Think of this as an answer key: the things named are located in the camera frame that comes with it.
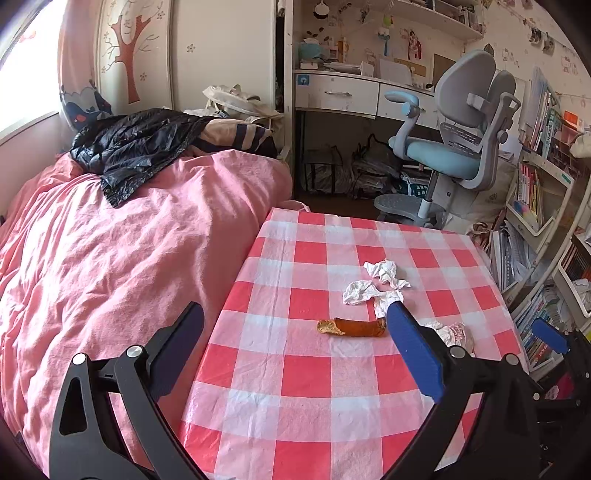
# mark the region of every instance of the black puffer jacket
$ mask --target black puffer jacket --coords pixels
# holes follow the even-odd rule
[[[70,154],[85,172],[100,175],[113,207],[170,165],[213,117],[163,108],[97,120],[74,138]]]

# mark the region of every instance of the crumpled tissue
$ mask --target crumpled tissue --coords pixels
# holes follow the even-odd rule
[[[474,351],[474,339],[463,323],[458,322],[450,326],[445,326],[437,320],[432,320],[423,326],[435,330],[439,335],[439,338],[443,340],[443,343],[447,346],[461,346],[469,354],[472,354]]]
[[[410,287],[410,283],[396,278],[396,264],[391,260],[382,260],[376,264],[365,262],[363,267],[371,277],[378,277],[382,283],[389,283],[393,290],[379,291],[373,281],[357,280],[351,282],[343,292],[343,303],[358,305],[374,299],[376,318],[384,318],[391,304],[397,300],[404,301],[400,289]]]
[[[376,264],[365,262],[363,267],[370,277],[378,277],[380,282],[388,282],[392,288],[410,287],[406,280],[396,279],[396,264],[392,260],[382,260]]]
[[[346,305],[359,305],[370,299],[374,299],[375,317],[384,318],[388,307],[397,300],[403,301],[404,297],[400,290],[379,291],[371,280],[351,282],[343,292]]]

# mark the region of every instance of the red and white checkered tablecloth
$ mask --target red and white checkered tablecloth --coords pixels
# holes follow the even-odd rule
[[[475,354],[523,354],[500,292],[455,233],[273,209],[220,314],[185,408],[181,442],[211,478],[379,479],[429,409],[389,335],[322,335],[316,321],[374,320],[343,304],[364,262],[398,266],[419,322],[462,322]],[[471,428],[473,395],[441,465]]]

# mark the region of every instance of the metal bolt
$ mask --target metal bolt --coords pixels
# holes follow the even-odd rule
[[[127,356],[128,356],[129,358],[135,358],[135,357],[137,357],[137,356],[140,356],[140,355],[142,354],[142,351],[143,351],[143,350],[144,350],[144,349],[143,349],[143,348],[141,348],[139,345],[134,345],[134,346],[130,346],[130,347],[127,349],[127,352],[126,352],[126,353],[127,353]]]
[[[519,365],[519,359],[516,355],[513,355],[512,353],[509,353],[509,355],[507,355],[505,359],[507,360],[507,363],[510,365]]]
[[[86,361],[86,354],[85,353],[77,353],[74,355],[72,359],[72,363],[74,365],[82,365]]]
[[[466,356],[466,351],[461,346],[457,345],[451,347],[449,353],[453,358],[464,358]]]

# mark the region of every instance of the drawer handle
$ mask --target drawer handle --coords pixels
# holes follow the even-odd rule
[[[324,92],[326,95],[343,95],[345,97],[352,97],[353,96],[349,92],[333,92],[332,90],[325,90]]]

